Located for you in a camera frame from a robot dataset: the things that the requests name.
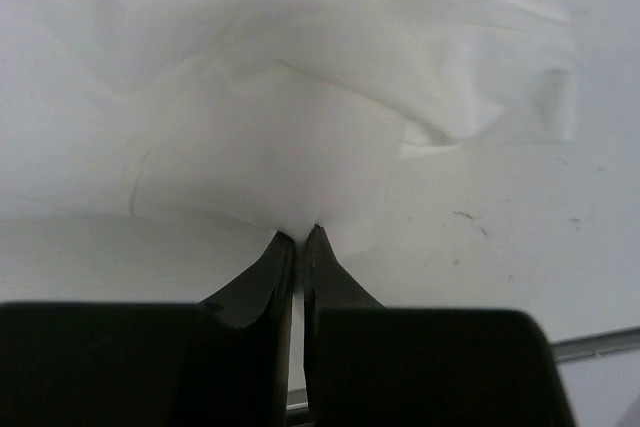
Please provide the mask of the white t-shirt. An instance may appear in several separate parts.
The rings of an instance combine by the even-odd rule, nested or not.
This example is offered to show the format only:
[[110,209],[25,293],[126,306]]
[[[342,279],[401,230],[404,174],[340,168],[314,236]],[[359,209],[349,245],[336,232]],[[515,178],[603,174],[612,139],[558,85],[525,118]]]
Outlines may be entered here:
[[1,0],[1,213],[222,214],[349,252],[391,169],[569,141],[561,0]]

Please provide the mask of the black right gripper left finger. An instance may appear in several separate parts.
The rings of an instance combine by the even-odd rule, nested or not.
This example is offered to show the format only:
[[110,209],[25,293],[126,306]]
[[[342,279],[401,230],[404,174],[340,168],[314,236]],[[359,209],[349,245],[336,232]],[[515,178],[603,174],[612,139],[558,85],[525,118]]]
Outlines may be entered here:
[[5,426],[281,426],[295,246],[197,303],[1,307]]

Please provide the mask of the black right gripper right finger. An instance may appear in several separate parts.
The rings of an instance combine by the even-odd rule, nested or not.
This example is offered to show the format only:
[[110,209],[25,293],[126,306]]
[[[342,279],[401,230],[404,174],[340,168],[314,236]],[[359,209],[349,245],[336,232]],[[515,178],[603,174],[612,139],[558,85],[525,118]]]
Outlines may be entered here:
[[315,227],[302,255],[304,372],[317,426],[571,426],[549,343],[526,313],[377,301]]

